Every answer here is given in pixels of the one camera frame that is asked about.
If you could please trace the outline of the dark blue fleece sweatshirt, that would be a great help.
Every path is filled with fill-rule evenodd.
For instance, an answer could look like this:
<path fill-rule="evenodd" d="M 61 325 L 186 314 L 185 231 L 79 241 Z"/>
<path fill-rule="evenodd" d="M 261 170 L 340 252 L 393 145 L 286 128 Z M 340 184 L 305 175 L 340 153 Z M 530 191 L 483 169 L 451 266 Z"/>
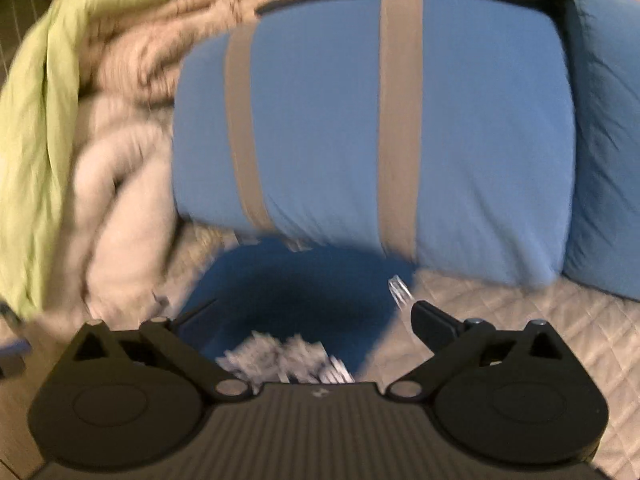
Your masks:
<path fill-rule="evenodd" d="M 177 335 L 254 389 L 348 384 L 399 311 L 390 282 L 409 286 L 415 270 L 397 256 L 265 237 L 210 265 Z"/>

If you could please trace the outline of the grey quilted bed cover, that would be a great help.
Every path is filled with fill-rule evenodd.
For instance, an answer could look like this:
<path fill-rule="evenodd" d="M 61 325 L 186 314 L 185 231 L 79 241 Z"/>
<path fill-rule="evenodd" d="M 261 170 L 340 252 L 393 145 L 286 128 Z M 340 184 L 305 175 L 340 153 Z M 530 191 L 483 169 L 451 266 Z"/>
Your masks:
<path fill-rule="evenodd" d="M 187 226 L 179 238 L 176 258 L 160 293 L 190 292 L 187 278 L 199 278 L 213 256 L 238 244 L 231 232 Z M 500 328 L 521 328 L 526 321 L 544 318 L 560 333 L 608 400 L 610 422 L 596 463 L 614 479 L 639 479 L 639 303 L 577 285 L 566 278 L 544 289 L 528 290 L 477 281 L 458 280 L 427 270 L 414 274 L 416 299 L 434 302 L 459 318 L 478 316 Z M 393 306 L 392 325 L 372 347 L 359 368 L 347 365 L 355 378 L 380 387 L 408 372 L 428 357 L 428 351 L 410 334 L 409 313 Z M 70 312 L 50 313 L 43 323 L 27 325 L 25 335 L 34 345 L 25 375 L 1 386 L 1 479 L 27 477 L 41 457 L 29 437 L 26 412 L 37 388 L 62 351 L 63 336 L 77 325 Z"/>

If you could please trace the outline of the beige rolled comforter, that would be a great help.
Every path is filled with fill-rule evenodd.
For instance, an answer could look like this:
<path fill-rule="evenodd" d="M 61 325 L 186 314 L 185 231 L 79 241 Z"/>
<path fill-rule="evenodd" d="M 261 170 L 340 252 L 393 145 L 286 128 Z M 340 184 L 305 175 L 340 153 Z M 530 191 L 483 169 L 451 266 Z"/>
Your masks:
<path fill-rule="evenodd" d="M 255 17 L 254 0 L 168 0 L 108 11 L 79 51 L 79 102 L 51 304 L 134 325 L 194 280 L 220 233 L 181 222 L 172 104 L 186 55 Z"/>

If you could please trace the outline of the right blue striped pillow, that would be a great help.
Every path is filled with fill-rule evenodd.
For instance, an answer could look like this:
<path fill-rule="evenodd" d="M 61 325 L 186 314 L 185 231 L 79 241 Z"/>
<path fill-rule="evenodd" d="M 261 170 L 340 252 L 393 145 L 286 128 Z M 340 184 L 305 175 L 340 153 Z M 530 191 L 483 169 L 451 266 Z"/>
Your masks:
<path fill-rule="evenodd" d="M 639 297 L 639 3 L 570 0 L 576 178 L 564 272 Z"/>

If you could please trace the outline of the blue striped pillow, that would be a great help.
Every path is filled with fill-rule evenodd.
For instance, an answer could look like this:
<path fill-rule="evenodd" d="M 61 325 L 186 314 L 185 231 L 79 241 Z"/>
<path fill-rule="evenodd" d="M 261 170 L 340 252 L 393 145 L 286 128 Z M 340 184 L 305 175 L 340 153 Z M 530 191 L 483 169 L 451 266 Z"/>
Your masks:
<path fill-rule="evenodd" d="M 558 29 L 495 0 L 320 0 L 199 44 L 175 97 L 184 216 L 539 287 L 575 124 Z"/>
<path fill-rule="evenodd" d="M 564 272 L 639 297 L 639 3 L 570 0 L 576 178 Z"/>

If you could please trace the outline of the light green cloth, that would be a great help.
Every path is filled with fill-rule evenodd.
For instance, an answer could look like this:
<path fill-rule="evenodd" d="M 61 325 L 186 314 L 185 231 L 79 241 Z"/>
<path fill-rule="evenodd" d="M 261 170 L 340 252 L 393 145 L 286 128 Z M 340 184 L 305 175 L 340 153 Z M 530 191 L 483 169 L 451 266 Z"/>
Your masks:
<path fill-rule="evenodd" d="M 23 321 L 44 307 L 72 166 L 78 49 L 92 20 L 168 0 L 53 0 L 1 90 L 1 300 Z"/>

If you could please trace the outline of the left blue striped pillow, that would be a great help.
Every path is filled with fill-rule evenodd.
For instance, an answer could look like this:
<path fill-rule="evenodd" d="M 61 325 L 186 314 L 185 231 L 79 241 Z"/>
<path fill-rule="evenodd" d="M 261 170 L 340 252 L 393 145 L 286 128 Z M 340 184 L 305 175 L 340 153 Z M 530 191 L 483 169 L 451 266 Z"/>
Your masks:
<path fill-rule="evenodd" d="M 558 29 L 495 0 L 320 0 L 199 44 L 175 97 L 184 216 L 539 287 L 575 124 Z"/>

